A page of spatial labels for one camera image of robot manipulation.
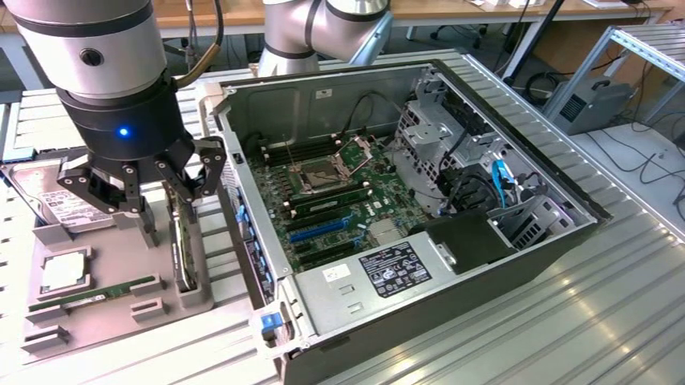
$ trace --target blue pcie slot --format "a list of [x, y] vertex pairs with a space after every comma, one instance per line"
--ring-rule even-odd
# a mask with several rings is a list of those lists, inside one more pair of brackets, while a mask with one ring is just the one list
[[298, 241], [305, 241], [307, 239], [312, 237], [317, 237], [323, 234], [332, 233], [333, 231], [345, 229], [349, 224], [349, 218], [352, 216], [344, 217], [341, 219], [337, 219], [336, 221], [327, 223], [321, 226], [315, 227], [313, 229], [308, 229], [304, 231], [300, 231], [298, 233], [294, 233], [289, 236], [289, 243], [294, 243]]

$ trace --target green circuit board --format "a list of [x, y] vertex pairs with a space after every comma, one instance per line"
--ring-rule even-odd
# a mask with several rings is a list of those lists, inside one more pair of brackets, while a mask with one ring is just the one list
[[[352, 253], [376, 247], [380, 244], [379, 240], [369, 234], [369, 226], [373, 222], [389, 220], [401, 235], [405, 235], [411, 227], [427, 220], [421, 207], [412, 198], [400, 177], [392, 168], [388, 168], [391, 162], [384, 157], [384, 150], [377, 142], [369, 144], [367, 152], [356, 143], [341, 148], [339, 157], [347, 170], [351, 172], [367, 160], [368, 153], [372, 157], [345, 180], [337, 180], [336, 173], [331, 170], [331, 155], [278, 166], [265, 166], [260, 159], [248, 159], [277, 238], [294, 271], [304, 271]], [[361, 184], [365, 188], [345, 193], [340, 192], [313, 204], [282, 206], [285, 201], [296, 202], [300, 198], [315, 197], [316, 193], [312, 193], [311, 190], [305, 191], [315, 184], [315, 189], [317, 188], [321, 192], [335, 188], [353, 188]], [[341, 203], [340, 207], [332, 205], [333, 202], [341, 201], [345, 203]], [[331, 223], [323, 221], [320, 224], [288, 231], [288, 226], [301, 220], [297, 217], [293, 219], [293, 213], [289, 211], [292, 208], [296, 208], [297, 214], [304, 215], [304, 219], [316, 217], [319, 214], [335, 215], [337, 218], [345, 218], [347, 225], [344, 229], [311, 237], [305, 241], [290, 242], [293, 233], [316, 229], [317, 226]], [[348, 242], [355, 244], [352, 249], [339, 254], [325, 254], [324, 257], [317, 257], [315, 261], [311, 261], [308, 256], [325, 253], [325, 250], [335, 249]]]

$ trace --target motherboard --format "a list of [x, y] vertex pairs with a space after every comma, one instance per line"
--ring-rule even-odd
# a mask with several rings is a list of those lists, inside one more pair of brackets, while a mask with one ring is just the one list
[[248, 159], [294, 271], [392, 242], [427, 220], [372, 136], [282, 146]]

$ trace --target blue tab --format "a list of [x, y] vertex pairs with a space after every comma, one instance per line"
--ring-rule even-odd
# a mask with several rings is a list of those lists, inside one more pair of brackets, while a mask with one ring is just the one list
[[280, 318], [280, 313], [270, 313], [261, 316], [262, 334], [268, 331], [276, 330], [280, 326], [282, 326], [282, 319]]

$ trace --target label sticker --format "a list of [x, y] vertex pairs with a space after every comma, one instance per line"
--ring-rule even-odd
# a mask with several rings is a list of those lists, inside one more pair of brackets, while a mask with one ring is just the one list
[[349, 268], [347, 267], [347, 264], [343, 263], [341, 265], [333, 266], [329, 269], [325, 269], [321, 271], [323, 278], [325, 279], [325, 282], [332, 282], [340, 278], [347, 277], [349, 273]]
[[315, 93], [315, 97], [317, 99], [329, 98], [332, 96], [332, 88], [327, 88], [325, 90], [319, 90]]
[[359, 262], [375, 292], [383, 298], [388, 298], [432, 278], [408, 242], [361, 257]]
[[43, 192], [38, 198], [66, 228], [106, 221], [110, 218], [66, 190]]

